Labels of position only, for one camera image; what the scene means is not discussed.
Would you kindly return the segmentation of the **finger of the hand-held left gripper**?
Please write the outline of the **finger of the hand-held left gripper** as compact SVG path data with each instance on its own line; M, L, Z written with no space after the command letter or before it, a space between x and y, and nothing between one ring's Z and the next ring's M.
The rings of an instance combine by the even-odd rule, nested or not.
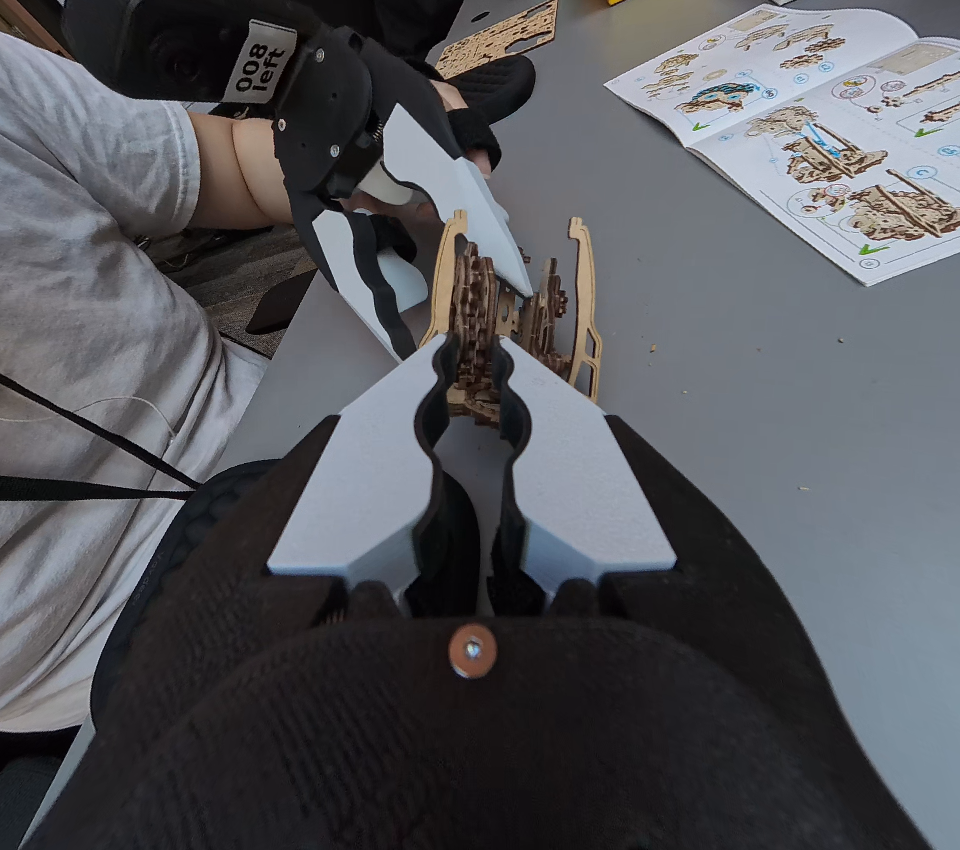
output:
M509 229L509 216L498 204L474 163L452 158L402 105L393 107L383 130L385 172L398 184L425 194L443 221L457 210L466 213L466 237L488 257L495 274L518 295L534 290L518 244Z
M313 223L331 286L402 362L414 351L402 313L418 304L417 248L399 219L367 212L323 212Z

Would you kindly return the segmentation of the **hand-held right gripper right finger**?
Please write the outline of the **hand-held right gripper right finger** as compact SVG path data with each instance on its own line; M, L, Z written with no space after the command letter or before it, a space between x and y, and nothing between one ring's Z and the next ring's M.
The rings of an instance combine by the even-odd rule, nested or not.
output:
M676 553L595 403L506 337L492 348L511 447L491 548L490 603L544 606L563 583L671 570Z

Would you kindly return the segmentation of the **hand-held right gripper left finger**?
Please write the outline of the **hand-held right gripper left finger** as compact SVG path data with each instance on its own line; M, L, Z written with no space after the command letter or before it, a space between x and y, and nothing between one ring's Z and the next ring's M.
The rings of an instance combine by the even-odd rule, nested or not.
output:
M462 487L435 453L459 350L439 334L341 411L272 574L378 581L413 616L461 616Z

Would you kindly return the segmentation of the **wooden gear model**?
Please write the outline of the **wooden gear model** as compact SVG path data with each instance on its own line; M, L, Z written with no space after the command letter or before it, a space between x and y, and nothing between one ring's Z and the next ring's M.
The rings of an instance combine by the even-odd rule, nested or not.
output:
M595 326L596 271L591 235L579 217L569 220L568 237L577 243L575 277L576 322L570 355L556 350L556 326L569 305L557 273L557 260L549 258L539 290L523 300L499 279L493 261L482 256L475 243L457 249L457 239L467 236L468 215L456 210L446 222L438 248L431 294L431 320L419 343L423 348L439 334L454 333L460 342L453 383L447 390L451 417L468 417L475 424L498 428L500 393L493 379L494 339L503 336L516 343L546 368L575 386L584 368L589 369L585 395L597 401L602 360L602 339Z

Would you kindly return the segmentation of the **person's left forearm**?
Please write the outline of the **person's left forearm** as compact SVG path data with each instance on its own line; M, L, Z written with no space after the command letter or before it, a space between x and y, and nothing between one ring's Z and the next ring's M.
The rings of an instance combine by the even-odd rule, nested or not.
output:
M199 190L190 227L253 231L292 226L270 120L189 112L198 144Z

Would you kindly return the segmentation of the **laser-cut wooden parts sheet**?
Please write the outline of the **laser-cut wooden parts sheet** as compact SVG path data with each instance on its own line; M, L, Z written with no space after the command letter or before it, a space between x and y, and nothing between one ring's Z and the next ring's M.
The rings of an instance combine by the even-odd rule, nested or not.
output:
M510 59L555 38L559 0L548 0L447 46L434 65L447 80L481 65Z

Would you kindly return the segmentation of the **person's left hand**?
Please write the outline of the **person's left hand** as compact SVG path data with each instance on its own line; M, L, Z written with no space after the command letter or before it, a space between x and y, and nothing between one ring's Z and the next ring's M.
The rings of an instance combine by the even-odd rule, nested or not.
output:
M488 179L497 168L502 153L486 115L469 106L460 91L450 83L432 80L431 85L441 98L454 141L482 177Z

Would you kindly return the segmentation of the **black wrist rest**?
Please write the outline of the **black wrist rest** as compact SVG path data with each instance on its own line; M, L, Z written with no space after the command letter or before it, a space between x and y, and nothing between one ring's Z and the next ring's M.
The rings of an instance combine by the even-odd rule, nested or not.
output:
M518 112L536 85L534 64L525 55L490 61L450 78L442 78L430 65L426 65L426 73L455 88L466 105L491 125Z
M183 504L118 616L94 672L90 717L101 717L119 676L134 631L149 603L159 595L163 579L202 544L222 520L281 461L250 461L226 469L203 484ZM475 611L481 570L481 534L476 512L464 487L442 473L438 514L426 529L428 555L436 572L423 571L404 592L414 617L462 616Z

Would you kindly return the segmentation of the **operator in grey shirt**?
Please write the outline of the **operator in grey shirt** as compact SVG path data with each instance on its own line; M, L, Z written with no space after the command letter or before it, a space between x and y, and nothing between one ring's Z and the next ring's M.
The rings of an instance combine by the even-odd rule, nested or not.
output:
M268 367L133 243L186 228L197 137L2 35L2 374L205 482ZM2 502L3 733L81 724L103 647L174 499Z

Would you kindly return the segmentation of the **illustrated instruction booklet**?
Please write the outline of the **illustrated instruction booklet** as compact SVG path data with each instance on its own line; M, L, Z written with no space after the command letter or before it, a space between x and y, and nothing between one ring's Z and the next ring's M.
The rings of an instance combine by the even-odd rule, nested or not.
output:
M958 255L958 40L762 4L606 88L863 286Z

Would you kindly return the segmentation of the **person's dark trousers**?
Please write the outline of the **person's dark trousers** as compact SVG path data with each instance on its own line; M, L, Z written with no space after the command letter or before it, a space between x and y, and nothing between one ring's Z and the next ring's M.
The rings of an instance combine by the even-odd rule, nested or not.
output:
M1 848L17 849L76 772L93 722L52 732L1 734Z

